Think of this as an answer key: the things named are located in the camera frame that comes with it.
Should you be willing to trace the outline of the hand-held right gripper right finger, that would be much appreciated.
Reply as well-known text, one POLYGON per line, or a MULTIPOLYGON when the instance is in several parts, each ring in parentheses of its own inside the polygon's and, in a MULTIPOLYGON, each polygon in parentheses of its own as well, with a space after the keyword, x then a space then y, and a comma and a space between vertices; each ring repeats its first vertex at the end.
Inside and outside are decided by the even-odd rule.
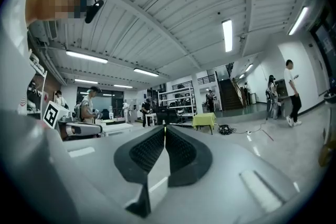
POLYGON ((190 186, 210 169, 213 155, 206 144, 173 126, 166 128, 165 148, 170 160, 168 187, 190 186))

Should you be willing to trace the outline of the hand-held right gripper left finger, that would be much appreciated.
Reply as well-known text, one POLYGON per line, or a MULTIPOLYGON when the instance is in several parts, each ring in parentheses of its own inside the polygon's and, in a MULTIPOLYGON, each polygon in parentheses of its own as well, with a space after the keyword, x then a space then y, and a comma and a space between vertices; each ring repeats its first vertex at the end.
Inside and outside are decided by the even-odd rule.
POLYGON ((164 127, 158 126, 121 145, 114 153, 114 164, 122 177, 140 185, 140 194, 126 210, 142 218, 151 213, 148 174, 164 149, 164 127))

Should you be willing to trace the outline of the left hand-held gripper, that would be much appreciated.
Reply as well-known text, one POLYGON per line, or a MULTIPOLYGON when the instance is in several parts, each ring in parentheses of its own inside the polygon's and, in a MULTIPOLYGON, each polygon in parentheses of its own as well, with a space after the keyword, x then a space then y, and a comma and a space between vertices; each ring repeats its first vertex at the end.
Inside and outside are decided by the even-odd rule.
POLYGON ((49 101, 45 109, 43 121, 51 129, 55 129, 62 140, 93 138, 103 132, 102 126, 80 122, 72 116, 72 112, 55 102, 49 101))

